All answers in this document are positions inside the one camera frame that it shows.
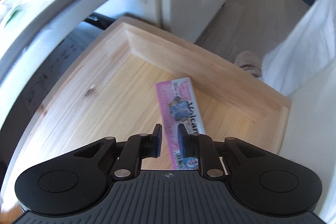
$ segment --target gray floor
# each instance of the gray floor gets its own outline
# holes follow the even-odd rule
[[[228,0],[196,44],[234,62],[242,51],[262,58],[308,10],[302,0]]]

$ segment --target round black knob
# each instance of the round black knob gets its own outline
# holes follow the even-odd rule
[[[39,185],[51,193],[68,191],[74,188],[77,183],[78,177],[74,173],[65,170],[48,172],[41,176],[39,180]]]
[[[265,189],[275,193],[290,192],[299,184],[296,176],[281,170],[272,170],[263,173],[259,177],[259,182]]]

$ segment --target wooden tray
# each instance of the wooden tray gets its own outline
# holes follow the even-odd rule
[[[22,212],[14,183],[25,169],[115,136],[151,133],[162,123],[154,85],[190,77],[206,133],[235,136],[278,153],[291,102],[235,65],[146,23],[122,18],[67,70],[25,131],[7,174],[0,221]],[[165,138],[159,159],[143,169],[169,169]]]

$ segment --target pink card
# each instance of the pink card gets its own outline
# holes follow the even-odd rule
[[[184,124],[189,134],[205,134],[190,78],[157,83],[155,88],[173,168],[197,170],[198,159],[182,158],[177,140],[177,126],[180,123]]]

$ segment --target ridged black surface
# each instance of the ridged black surface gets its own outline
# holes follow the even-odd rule
[[[68,217],[25,213],[18,224],[91,223],[230,223],[318,224],[313,213],[290,218],[260,215],[241,206],[221,182],[203,179],[197,171],[143,170],[133,180],[116,182],[106,198],[86,212]]]

